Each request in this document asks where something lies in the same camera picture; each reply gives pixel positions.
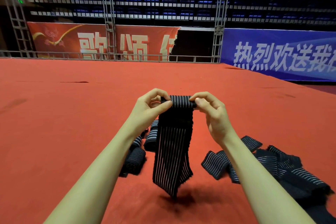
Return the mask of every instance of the red floor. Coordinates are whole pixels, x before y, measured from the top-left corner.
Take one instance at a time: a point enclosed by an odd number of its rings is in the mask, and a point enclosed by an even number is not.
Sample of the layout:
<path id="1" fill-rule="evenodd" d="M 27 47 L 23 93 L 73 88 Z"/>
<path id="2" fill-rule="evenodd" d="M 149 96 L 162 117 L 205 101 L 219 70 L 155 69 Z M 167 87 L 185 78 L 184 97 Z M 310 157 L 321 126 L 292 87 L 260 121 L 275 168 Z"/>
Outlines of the red floor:
<path id="1" fill-rule="evenodd" d="M 0 59 L 0 71 L 1 223 L 42 223 L 154 87 L 211 92 L 239 136 L 300 156 L 336 189 L 336 95 L 223 64 Z M 118 179 L 103 223 L 256 223 L 241 186 L 201 167 L 209 150 L 220 148 L 196 111 L 194 176 L 178 202 L 153 184 L 154 153 L 147 152 L 139 176 Z M 336 216 L 335 196 L 328 209 Z"/>

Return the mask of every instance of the person's right hand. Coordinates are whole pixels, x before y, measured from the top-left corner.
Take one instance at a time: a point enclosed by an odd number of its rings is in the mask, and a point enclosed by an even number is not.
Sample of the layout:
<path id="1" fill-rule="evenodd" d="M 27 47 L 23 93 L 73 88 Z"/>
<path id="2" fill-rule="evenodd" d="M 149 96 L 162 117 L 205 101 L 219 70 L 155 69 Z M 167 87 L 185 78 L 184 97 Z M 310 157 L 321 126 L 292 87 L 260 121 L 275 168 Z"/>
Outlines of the person's right hand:
<path id="1" fill-rule="evenodd" d="M 197 110 L 205 113 L 209 132 L 219 144 L 235 131 L 229 121 L 225 105 L 209 92 L 195 93 L 190 99 L 197 104 Z"/>

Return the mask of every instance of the forearm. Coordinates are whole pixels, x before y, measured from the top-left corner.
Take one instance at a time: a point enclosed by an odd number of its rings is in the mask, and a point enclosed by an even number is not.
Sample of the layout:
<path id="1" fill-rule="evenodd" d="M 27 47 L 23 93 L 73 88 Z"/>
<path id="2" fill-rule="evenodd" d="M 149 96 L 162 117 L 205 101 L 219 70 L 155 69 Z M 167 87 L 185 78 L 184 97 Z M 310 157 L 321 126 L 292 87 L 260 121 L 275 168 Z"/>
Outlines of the forearm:
<path id="1" fill-rule="evenodd" d="M 131 131 L 121 128 L 45 223 L 100 223 L 134 138 Z"/>
<path id="2" fill-rule="evenodd" d="M 260 224 L 315 223 L 253 156 L 235 132 L 221 144 Z"/>

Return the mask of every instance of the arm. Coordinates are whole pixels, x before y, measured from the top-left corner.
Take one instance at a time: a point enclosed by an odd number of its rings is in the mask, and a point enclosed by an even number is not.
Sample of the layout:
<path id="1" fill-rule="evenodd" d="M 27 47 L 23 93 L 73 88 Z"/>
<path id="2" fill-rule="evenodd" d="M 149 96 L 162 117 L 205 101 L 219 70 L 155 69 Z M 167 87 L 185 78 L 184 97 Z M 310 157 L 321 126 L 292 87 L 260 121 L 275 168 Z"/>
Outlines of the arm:
<path id="1" fill-rule="evenodd" d="M 159 114 L 172 106 L 171 101 L 160 104 L 160 96 L 170 100 L 169 95 L 159 89 L 151 90 L 137 100 L 118 133 L 56 206 L 45 224 L 102 221 L 129 147 Z"/>
<path id="2" fill-rule="evenodd" d="M 211 136 L 231 161 L 260 224 L 315 223 L 240 140 L 222 102 L 208 92 L 196 93 L 190 100 L 206 114 Z"/>

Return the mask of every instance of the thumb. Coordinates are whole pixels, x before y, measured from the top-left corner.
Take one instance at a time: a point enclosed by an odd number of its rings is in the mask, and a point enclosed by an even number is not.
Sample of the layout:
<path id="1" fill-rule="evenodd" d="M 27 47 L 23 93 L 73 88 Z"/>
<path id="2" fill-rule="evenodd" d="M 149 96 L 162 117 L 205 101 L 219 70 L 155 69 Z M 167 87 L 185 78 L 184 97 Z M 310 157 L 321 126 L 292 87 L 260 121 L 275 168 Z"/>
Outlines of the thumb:
<path id="1" fill-rule="evenodd" d="M 195 103 L 200 111 L 210 115 L 212 118 L 217 116 L 217 110 L 213 108 L 204 98 L 196 98 Z"/>
<path id="2" fill-rule="evenodd" d="M 159 104 L 157 107 L 152 108 L 150 111 L 154 113 L 154 115 L 158 116 L 161 113 L 167 111 L 170 107 L 172 107 L 172 105 L 173 105 L 173 102 L 169 100 L 162 104 Z"/>

